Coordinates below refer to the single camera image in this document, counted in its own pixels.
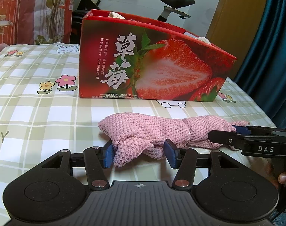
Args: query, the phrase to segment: flower print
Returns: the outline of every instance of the flower print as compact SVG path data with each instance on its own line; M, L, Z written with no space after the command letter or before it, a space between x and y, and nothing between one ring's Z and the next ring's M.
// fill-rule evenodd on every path
M69 85L69 86L75 85L75 80L76 80L75 76L63 75L59 79L57 79L55 82L58 83L59 87L63 87L66 85Z
M62 75L59 79L55 81L56 83L58 83L58 86L59 86L57 90L62 91L62 92L76 90L78 87L73 86L75 85L75 80L76 80L75 76Z
M50 90L54 85L55 83L42 82L40 83L40 90Z
M15 57L21 57L21 56L23 55L23 53L24 53L24 52L17 52L17 53L15 54Z
M38 94L47 94L52 92L52 87L55 85L55 83L52 82L41 82L40 83L40 91L37 91Z
M226 95L227 99L232 101L233 103L236 103L236 101L230 96L230 95Z
M18 50L9 51L6 55L4 55L4 57L12 56L12 55L14 55L17 52L18 52Z
M218 93L218 96L223 98L223 99L227 99L226 96L223 93L221 93L221 92Z

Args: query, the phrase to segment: bike seat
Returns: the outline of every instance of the bike seat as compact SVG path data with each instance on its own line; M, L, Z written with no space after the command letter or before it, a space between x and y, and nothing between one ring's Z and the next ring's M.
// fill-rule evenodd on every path
M172 8L181 8L190 6L195 3L194 0L160 0L161 2L171 6Z

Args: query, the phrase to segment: yellow flower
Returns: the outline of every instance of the yellow flower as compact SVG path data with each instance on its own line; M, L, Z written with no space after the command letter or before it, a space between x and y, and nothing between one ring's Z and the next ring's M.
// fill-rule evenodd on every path
M52 88L52 86L54 86L55 83L51 83L51 82L42 82L40 83L40 90L50 90Z
M229 100L233 100L233 98L232 98L230 95L226 95L226 97L227 97Z

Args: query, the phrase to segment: bed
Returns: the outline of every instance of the bed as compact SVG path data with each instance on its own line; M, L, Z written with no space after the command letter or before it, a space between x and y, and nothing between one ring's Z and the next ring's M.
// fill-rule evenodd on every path
M9 220L2 203L6 185L61 149L75 153L91 146L103 146L109 138L97 123L108 115L119 112L166 118L217 115L230 122L247 120L251 125L275 127L229 78L212 103L113 99L112 96L79 98L78 59L79 45L63 43L12 45L0 53L0 226ZM226 147L220 149L265 175L264 159L245 157L240 151ZM206 149L196 150L210 153ZM110 183L113 180L171 182L176 172L166 160L154 160L146 155L122 168L105 170ZM74 169L73 174L85 182L83 168ZM195 184L206 177L207 169L198 169Z

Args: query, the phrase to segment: pink knitted cloth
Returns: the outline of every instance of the pink knitted cloth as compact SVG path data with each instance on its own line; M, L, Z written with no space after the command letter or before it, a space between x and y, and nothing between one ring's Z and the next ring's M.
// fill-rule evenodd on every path
M191 145L199 148L217 149L221 144L211 143L211 130L235 132L232 125L246 126L249 122L228 123L218 116L199 116L170 119L138 113L118 113L104 118L98 127L107 134L114 146L114 165L122 167L141 153L155 159L165 157L163 144L171 139L178 148Z

